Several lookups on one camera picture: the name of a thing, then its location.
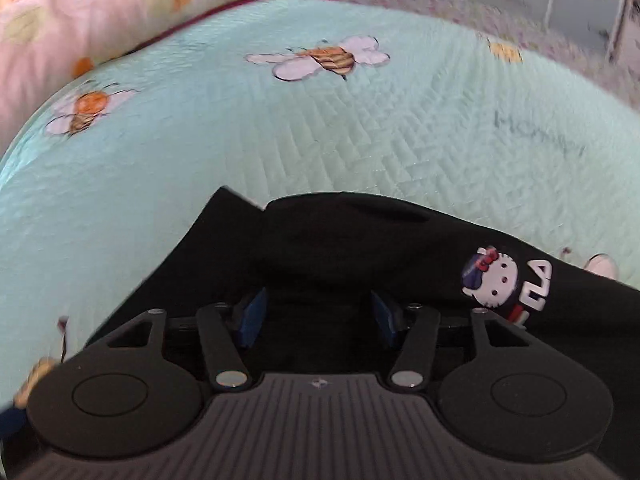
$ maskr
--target hello kitty face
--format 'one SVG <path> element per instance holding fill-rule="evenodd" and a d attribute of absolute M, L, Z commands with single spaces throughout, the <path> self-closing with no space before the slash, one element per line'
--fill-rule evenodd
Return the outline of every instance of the hello kitty face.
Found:
<path fill-rule="evenodd" d="M 478 248 L 462 272 L 462 292 L 482 306 L 504 304 L 516 288 L 518 266 L 513 258 L 495 248 Z"/>

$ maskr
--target ribbed gray panel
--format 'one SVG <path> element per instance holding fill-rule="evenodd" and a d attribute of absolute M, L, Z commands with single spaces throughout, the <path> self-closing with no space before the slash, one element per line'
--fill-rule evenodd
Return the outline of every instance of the ribbed gray panel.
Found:
<path fill-rule="evenodd" d="M 385 390 L 373 375 L 317 378 L 268 374 L 253 390 L 216 397 L 161 450 L 114 462 L 50 452 L 19 480 L 618 478 L 590 455 L 551 465 L 492 458 L 447 433 L 425 400 Z"/>

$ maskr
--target black garment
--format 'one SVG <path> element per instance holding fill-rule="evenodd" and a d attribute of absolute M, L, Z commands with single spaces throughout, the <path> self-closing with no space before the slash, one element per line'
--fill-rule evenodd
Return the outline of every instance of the black garment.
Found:
<path fill-rule="evenodd" d="M 640 292 L 507 234 L 407 202 L 313 194 L 261 211 L 221 189 L 92 341 L 150 308 L 192 316 L 263 285 L 270 306 L 245 356 L 250 370 L 390 365 L 370 337 L 371 289 L 440 309 L 488 301 L 607 383 L 616 411 L 601 454 L 625 475 L 640 475 Z"/>

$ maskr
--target bed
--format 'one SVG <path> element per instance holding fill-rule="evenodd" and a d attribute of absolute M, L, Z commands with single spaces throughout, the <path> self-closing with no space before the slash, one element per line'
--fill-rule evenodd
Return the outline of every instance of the bed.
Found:
<path fill-rule="evenodd" d="M 345 2 L 251 2 L 120 57 L 230 1 L 0 14 L 0 401 L 56 355 L 59 317 L 81 349 L 220 186 L 402 198 L 575 262 L 607 252 L 640 285 L 631 108 L 490 34 Z"/>

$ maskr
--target gray plastic surface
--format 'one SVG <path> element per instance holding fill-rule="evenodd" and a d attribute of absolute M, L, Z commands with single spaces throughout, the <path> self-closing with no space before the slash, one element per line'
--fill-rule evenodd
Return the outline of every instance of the gray plastic surface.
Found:
<path fill-rule="evenodd" d="M 543 465 L 489 457 L 447 433 L 423 398 L 385 390 L 374 375 L 268 374 L 252 390 L 215 397 L 188 434 L 156 452 L 112 462 L 88 462 L 48 452 L 18 478 L 605 480 L 618 477 L 591 455 Z"/>

